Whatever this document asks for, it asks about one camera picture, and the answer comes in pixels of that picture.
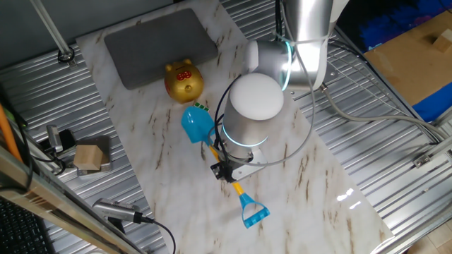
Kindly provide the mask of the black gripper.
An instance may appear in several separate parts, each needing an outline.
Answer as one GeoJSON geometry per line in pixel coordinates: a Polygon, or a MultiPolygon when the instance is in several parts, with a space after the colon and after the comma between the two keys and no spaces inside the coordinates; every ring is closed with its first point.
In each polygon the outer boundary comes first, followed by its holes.
{"type": "Polygon", "coordinates": [[[222,179],[225,176],[225,180],[228,183],[234,183],[236,179],[232,177],[232,167],[227,162],[219,160],[217,164],[210,167],[216,179],[222,179]]]}

